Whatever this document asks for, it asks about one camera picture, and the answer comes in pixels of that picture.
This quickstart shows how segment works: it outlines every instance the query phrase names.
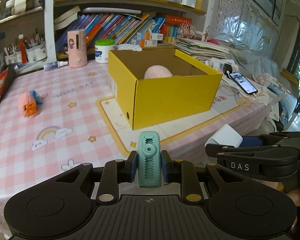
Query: cloud print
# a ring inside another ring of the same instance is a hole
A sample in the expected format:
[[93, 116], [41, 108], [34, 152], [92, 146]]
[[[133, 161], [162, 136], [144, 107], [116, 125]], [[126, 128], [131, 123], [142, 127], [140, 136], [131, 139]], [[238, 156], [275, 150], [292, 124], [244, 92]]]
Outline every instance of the cloud print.
[[72, 133], [72, 129], [70, 129], [70, 128], [60, 128], [56, 131], [56, 134], [54, 135], [54, 138], [59, 140], [59, 139], [65, 137], [69, 133]]
[[48, 143], [47, 141], [42, 140], [42, 139], [35, 140], [32, 143], [31, 150], [33, 150], [33, 151], [38, 150], [38, 149], [42, 148], [43, 146], [45, 146], [47, 143]]

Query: star print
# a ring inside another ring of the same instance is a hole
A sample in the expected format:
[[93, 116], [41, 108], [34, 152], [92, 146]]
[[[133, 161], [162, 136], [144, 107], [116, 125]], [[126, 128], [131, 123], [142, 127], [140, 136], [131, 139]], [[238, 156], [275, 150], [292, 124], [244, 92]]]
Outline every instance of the star print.
[[90, 136], [90, 138], [88, 139], [89, 142], [95, 142], [96, 141], [96, 137], [95, 136]]
[[76, 107], [77, 106], [77, 102], [71, 102], [68, 106], [70, 108]]

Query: shelf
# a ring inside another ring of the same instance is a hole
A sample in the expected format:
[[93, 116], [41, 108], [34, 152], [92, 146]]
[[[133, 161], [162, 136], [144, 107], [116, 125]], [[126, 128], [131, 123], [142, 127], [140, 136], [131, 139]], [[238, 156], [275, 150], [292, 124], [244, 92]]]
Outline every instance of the shelf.
[[135, 4], [150, 6], [156, 8], [165, 8], [174, 11], [193, 13], [197, 15], [205, 15], [207, 12], [199, 9], [195, 9], [186, 5], [178, 4], [175, 2], [163, 1], [163, 0], [54, 0], [55, 7], [66, 5], [79, 5], [87, 3], [102, 3], [102, 4]]
[[42, 7], [38, 7], [38, 8], [34, 8], [34, 9], [31, 9], [31, 10], [28, 10], [28, 11], [25, 11], [25, 12], [22, 12], [22, 13], [19, 13], [19, 14], [11, 15], [11, 16], [3, 19], [3, 20], [0, 20], [0, 24], [15, 20], [15, 19], [23, 17], [23, 16], [27, 16], [29, 14], [36, 13], [36, 12], [39, 12], [39, 11], [42, 11], [42, 10], [43, 10]]
[[[173, 44], [170, 44], [170, 43], [161, 43], [161, 44], [158, 44], [157, 47], [144, 47], [142, 48], [143, 50], [149, 50], [149, 49], [173, 49], [175, 48], [175, 46]], [[90, 48], [87, 50], [87, 55], [91, 55], [91, 54], [94, 54], [94, 48]], [[68, 58], [68, 54], [65, 54], [65, 53], [57, 53], [57, 60], [63, 60], [63, 59], [67, 59]]]

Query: stack of papers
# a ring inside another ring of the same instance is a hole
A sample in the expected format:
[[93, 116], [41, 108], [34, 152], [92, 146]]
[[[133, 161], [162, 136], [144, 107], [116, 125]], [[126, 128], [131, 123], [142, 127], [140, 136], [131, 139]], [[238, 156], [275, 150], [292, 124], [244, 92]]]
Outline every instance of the stack of papers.
[[205, 41], [197, 41], [185, 38], [175, 38], [173, 43], [181, 51], [200, 59], [209, 59], [212, 57], [224, 59], [229, 52], [228, 48]]

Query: yellow cardboard box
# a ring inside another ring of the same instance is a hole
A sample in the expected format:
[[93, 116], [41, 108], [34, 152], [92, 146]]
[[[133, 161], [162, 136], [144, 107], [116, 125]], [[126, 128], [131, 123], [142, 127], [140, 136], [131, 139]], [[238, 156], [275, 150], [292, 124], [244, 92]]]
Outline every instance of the yellow cardboard box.
[[[174, 75], [143, 79], [162, 65]], [[222, 74], [177, 49], [109, 52], [109, 86], [133, 130], [208, 111]]]

